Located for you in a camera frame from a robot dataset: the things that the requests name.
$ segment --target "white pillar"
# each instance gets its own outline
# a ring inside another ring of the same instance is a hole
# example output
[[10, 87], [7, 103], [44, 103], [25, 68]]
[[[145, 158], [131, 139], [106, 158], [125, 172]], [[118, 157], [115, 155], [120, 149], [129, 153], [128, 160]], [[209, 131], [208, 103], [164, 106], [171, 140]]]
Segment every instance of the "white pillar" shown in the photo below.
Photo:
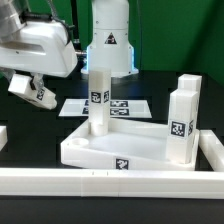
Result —
[[95, 68], [89, 73], [89, 122], [91, 134], [102, 136], [108, 133], [110, 119], [110, 70]]

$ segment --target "triangle sticker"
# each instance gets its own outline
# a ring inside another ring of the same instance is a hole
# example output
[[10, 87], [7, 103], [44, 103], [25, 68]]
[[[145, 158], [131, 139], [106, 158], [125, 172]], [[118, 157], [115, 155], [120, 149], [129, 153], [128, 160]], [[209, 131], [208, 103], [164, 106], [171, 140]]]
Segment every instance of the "triangle sticker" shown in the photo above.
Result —
[[109, 35], [109, 37], [107, 38], [105, 44], [117, 44], [117, 41], [115, 40], [115, 37], [114, 37], [113, 33], [111, 33]]

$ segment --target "black table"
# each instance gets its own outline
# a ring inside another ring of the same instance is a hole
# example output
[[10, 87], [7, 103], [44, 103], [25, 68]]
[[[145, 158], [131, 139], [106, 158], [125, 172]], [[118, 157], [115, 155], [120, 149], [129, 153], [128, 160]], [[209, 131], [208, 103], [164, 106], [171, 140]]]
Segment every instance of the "black table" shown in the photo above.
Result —
[[[176, 72], [143, 71], [136, 80], [112, 85], [112, 98], [147, 100], [152, 119], [167, 123], [169, 95], [177, 88]], [[224, 143], [224, 87], [203, 76], [197, 127], [212, 129]], [[67, 79], [45, 78], [56, 93], [52, 111], [36, 108], [7, 91], [0, 79], [0, 125], [8, 143], [0, 152], [0, 167], [74, 169], [60, 162], [60, 143], [86, 118], [62, 118], [65, 99], [88, 98], [88, 82], [74, 72]], [[197, 170], [211, 171], [199, 149]], [[152, 198], [0, 197], [0, 223], [220, 223], [223, 200]]]

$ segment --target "white foam block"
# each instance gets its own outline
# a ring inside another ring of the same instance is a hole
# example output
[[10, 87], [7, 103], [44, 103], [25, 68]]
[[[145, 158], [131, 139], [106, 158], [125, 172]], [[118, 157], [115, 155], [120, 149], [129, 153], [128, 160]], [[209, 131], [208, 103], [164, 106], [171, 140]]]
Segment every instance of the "white foam block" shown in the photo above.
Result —
[[224, 199], [221, 172], [0, 169], [0, 195]]
[[178, 89], [196, 91], [200, 95], [201, 80], [201, 76], [184, 74], [178, 79]]
[[6, 127], [0, 126], [0, 151], [3, 149], [7, 141], [8, 141], [8, 138], [7, 138]]
[[211, 130], [200, 133], [200, 148], [214, 171], [224, 171], [224, 146]]
[[192, 155], [197, 121], [198, 93], [176, 90], [170, 96], [167, 159], [189, 163]]
[[32, 90], [30, 87], [31, 77], [24, 75], [13, 75], [8, 91], [27, 102], [41, 108], [53, 109], [56, 107], [55, 94], [43, 87], [40, 91]]

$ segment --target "cable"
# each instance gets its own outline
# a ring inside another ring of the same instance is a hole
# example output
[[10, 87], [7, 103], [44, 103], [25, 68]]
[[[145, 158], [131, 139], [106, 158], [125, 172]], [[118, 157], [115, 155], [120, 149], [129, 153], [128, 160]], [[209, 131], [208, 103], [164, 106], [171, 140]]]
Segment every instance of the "cable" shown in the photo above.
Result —
[[140, 38], [140, 58], [139, 58], [139, 72], [142, 70], [142, 43], [143, 43], [143, 36], [142, 36], [142, 12], [141, 12], [141, 6], [140, 6], [140, 1], [137, 1], [137, 10], [138, 10], [138, 18], [139, 18], [139, 38]]
[[59, 18], [58, 17], [58, 12], [57, 12], [57, 10], [56, 10], [56, 8], [55, 8], [55, 5], [54, 5], [54, 3], [52, 2], [52, 0], [46, 0], [46, 2], [47, 2], [47, 4], [49, 5], [49, 7], [50, 7], [50, 9], [51, 9], [51, 13], [52, 13], [52, 16], [54, 17], [54, 18]]

